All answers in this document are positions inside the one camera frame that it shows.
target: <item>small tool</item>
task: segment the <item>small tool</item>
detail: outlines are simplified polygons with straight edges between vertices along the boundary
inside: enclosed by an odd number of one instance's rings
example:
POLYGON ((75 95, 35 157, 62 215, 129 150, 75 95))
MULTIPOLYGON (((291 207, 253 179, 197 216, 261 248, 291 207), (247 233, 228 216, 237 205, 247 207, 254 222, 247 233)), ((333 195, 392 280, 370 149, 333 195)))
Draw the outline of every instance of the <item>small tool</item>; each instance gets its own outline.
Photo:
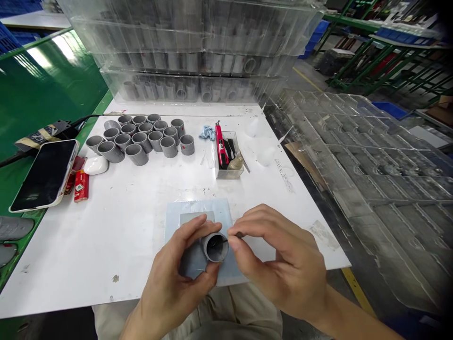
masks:
MULTIPOLYGON (((238 232, 235 236, 236 236, 237 238, 243 238, 243 237, 244 237, 243 233, 241 233, 241 232, 238 232)), ((218 246, 218 245, 224 244, 225 242, 228 242, 228 239, 225 239, 225 240, 223 240, 223 241, 220 242, 220 243, 213 242, 212 244, 209 244, 209 248, 214 248, 214 247, 216 247, 216 246, 218 246)))
POLYGON ((227 152, 225 151, 225 142, 223 140, 222 128, 220 127, 219 122, 220 120, 216 123, 218 162, 221 169, 226 169, 230 161, 227 152))

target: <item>tool handle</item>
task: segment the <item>tool handle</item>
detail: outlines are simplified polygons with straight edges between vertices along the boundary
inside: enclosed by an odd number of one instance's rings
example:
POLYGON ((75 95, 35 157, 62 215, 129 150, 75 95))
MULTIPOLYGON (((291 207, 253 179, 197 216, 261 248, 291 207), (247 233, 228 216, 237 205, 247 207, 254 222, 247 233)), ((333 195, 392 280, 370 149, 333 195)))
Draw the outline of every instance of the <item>tool handle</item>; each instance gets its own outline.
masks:
POLYGON ((217 136, 217 152, 218 152, 218 161, 220 166, 226 167, 230 163, 228 159, 227 152, 225 151, 225 142, 222 136, 222 129, 220 125, 216 125, 216 136, 217 136))

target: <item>yellow floor line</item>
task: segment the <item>yellow floor line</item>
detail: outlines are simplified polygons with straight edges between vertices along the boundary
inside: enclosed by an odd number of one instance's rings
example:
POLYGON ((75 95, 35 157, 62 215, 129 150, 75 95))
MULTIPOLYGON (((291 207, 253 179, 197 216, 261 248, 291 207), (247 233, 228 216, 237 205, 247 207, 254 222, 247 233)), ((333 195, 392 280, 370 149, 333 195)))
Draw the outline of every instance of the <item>yellow floor line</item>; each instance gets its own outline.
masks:
MULTIPOLYGON (((309 82, 311 84, 311 86, 313 86, 315 89, 317 89, 318 91, 324 92, 314 82, 309 80, 301 71, 299 71, 295 67, 293 67, 293 70, 298 75, 300 75, 303 79, 305 79, 307 82, 309 82)), ((368 314, 370 314, 371 316, 377 318, 376 317, 376 313, 373 310, 373 307, 371 307, 371 305, 369 304, 369 301, 368 301, 367 297, 365 296, 365 293, 363 292, 363 290, 360 287, 359 283, 357 282, 357 279, 355 278, 352 270, 350 268, 343 268, 342 272, 343 272, 344 277, 348 281, 348 284, 351 287, 352 292, 354 293, 355 298, 359 302, 359 304, 362 307, 362 309, 365 312, 367 312, 368 314)))
POLYGON ((293 70, 298 74, 300 75, 302 78, 304 78, 306 81, 308 81, 311 86, 313 86, 315 89, 317 89, 318 91, 321 91, 321 92, 324 92, 323 90, 321 90, 314 82, 312 82, 311 80, 309 80, 301 71, 299 71, 298 69, 296 69, 295 67, 293 67, 293 70))
POLYGON ((348 281, 349 286, 351 287, 352 292, 354 293, 355 298, 359 302, 362 309, 371 316, 377 318, 376 313, 373 310, 373 307, 371 307, 371 305, 369 304, 369 301, 365 296, 365 293, 363 292, 362 288, 359 286, 359 283, 357 282, 354 274, 352 273, 352 270, 350 268, 343 268, 341 271, 343 272, 344 277, 348 281))

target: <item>cardboard box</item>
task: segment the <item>cardboard box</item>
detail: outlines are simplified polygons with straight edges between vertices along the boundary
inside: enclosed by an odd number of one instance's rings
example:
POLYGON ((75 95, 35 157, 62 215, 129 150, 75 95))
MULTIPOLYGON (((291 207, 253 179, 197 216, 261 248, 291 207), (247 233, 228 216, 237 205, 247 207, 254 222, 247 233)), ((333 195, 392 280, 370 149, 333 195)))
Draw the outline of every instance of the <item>cardboard box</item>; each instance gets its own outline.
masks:
POLYGON ((453 127, 453 97, 440 96, 439 102, 426 113, 438 121, 453 127))

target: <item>red snack package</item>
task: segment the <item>red snack package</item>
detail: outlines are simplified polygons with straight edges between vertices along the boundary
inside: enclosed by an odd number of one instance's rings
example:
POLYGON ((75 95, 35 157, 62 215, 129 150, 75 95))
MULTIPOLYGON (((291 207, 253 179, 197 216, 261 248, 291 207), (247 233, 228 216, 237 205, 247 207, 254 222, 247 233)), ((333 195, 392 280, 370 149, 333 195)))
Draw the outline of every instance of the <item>red snack package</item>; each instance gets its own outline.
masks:
POLYGON ((86 158, 82 158, 79 156, 75 157, 74 165, 72 166, 71 173, 67 179, 66 187, 65 187, 65 195, 69 195, 74 187, 74 183, 76 182, 76 172, 79 171, 85 165, 86 158))
POLYGON ((90 176, 83 170, 79 170, 75 174, 75 192, 74 202, 79 203, 88 199, 88 182, 90 176))

